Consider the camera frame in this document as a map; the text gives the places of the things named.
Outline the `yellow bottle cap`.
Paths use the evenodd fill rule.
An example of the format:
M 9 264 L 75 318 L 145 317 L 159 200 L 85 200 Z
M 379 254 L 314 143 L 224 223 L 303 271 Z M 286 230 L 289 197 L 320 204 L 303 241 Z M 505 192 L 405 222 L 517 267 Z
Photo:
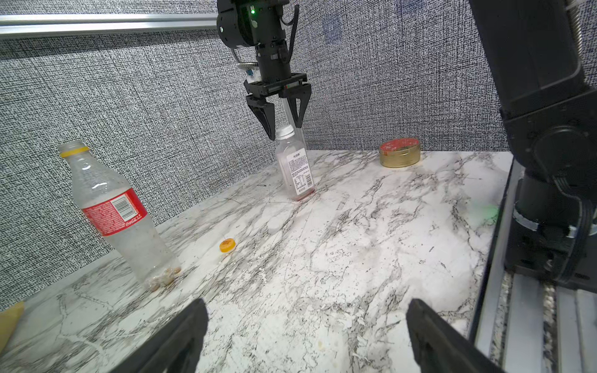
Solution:
M 236 248 L 236 241 L 234 239 L 225 239 L 219 244 L 221 253 L 229 253 Z

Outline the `clear bottle red label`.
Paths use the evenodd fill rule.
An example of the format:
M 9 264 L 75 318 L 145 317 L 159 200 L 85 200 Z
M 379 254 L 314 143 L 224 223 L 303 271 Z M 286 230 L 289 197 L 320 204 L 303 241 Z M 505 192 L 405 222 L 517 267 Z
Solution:
M 132 185 L 99 162 L 82 141 L 58 147 L 72 172 L 73 198 L 101 236 L 123 256 L 138 282 L 154 292 L 172 284 L 180 262 L 166 246 Z

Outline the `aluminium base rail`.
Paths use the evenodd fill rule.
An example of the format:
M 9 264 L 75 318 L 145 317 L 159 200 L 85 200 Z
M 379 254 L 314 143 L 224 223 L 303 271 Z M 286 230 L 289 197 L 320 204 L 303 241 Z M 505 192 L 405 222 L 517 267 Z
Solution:
M 522 171 L 512 163 L 469 339 L 506 372 L 594 372 L 596 295 L 505 270 Z

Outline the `white bottle cap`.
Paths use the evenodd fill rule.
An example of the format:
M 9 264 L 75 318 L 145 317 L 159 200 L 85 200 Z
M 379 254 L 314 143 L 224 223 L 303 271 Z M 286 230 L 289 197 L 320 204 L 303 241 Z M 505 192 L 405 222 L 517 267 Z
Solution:
M 285 140 L 295 135 L 295 128 L 291 124 L 279 127 L 275 131 L 276 140 Z

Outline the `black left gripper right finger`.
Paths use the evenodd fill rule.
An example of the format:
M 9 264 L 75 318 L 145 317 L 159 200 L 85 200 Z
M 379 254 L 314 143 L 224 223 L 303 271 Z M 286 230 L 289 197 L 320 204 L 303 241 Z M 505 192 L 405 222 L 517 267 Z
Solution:
M 407 327 L 422 373 L 502 371 L 419 298 L 409 304 Z

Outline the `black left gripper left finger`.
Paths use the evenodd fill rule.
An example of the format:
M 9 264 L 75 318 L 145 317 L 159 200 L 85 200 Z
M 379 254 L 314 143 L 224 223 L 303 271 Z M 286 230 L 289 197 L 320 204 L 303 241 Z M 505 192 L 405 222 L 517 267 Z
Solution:
M 208 329 L 208 310 L 195 299 L 113 372 L 194 372 Z

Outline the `clear bottle purple label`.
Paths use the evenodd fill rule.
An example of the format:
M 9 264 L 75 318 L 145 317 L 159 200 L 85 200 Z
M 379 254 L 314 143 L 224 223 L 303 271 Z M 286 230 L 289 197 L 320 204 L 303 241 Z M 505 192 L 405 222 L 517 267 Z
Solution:
M 315 191 L 306 146 L 296 131 L 291 138 L 276 142 L 275 155 L 286 191 L 292 200 L 302 200 Z

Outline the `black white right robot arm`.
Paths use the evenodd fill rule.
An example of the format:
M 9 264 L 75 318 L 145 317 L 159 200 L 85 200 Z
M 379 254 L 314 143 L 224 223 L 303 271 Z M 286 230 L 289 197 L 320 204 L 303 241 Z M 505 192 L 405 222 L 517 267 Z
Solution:
M 243 83 L 246 101 L 270 140 L 276 139 L 275 105 L 267 98 L 278 96 L 288 102 L 287 115 L 295 127 L 303 126 L 312 95 L 307 74 L 294 73 L 291 60 L 298 30 L 300 7 L 295 5 L 289 21 L 283 20 L 288 1 L 218 1 L 216 26 L 219 37 L 232 51 L 255 49 L 255 62 L 239 62 L 245 70 L 258 69 L 260 77 Z

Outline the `round gold tin red lid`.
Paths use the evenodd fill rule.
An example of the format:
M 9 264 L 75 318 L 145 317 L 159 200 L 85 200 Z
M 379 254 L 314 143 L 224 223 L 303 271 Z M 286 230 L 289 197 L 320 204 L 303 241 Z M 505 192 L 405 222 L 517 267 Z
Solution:
M 418 163 L 421 159 L 421 143 L 416 138 L 399 138 L 387 141 L 379 147 L 382 166 L 404 168 Z

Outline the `yellow green chips bag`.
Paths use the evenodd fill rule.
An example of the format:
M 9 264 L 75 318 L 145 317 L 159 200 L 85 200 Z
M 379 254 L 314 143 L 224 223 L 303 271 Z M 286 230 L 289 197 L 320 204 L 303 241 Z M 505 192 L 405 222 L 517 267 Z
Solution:
M 18 302 L 14 306 L 2 311 L 0 314 L 0 351 L 3 351 L 9 343 L 25 309 L 24 302 Z

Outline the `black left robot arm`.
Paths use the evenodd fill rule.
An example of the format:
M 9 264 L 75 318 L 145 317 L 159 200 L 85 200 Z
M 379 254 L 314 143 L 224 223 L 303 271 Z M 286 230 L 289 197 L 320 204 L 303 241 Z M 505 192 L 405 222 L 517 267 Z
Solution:
M 423 372 L 503 372 L 490 359 L 507 270 L 504 358 L 540 369 L 544 288 L 556 288 L 562 371 L 596 369 L 596 90 L 585 81 L 578 3 L 473 1 L 514 156 L 469 337 L 420 299 L 407 327 Z

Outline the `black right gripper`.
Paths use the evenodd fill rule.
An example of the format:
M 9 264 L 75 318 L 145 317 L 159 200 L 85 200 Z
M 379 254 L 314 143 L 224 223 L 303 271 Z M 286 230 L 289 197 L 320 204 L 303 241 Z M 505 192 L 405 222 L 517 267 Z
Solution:
M 312 86 L 303 73 L 292 73 L 286 40 L 271 41 L 255 47 L 260 82 L 245 82 L 249 96 L 247 105 L 261 123 L 270 140 L 275 140 L 275 105 L 266 101 L 279 94 L 287 99 L 294 124 L 303 127 L 303 120 L 312 95 Z

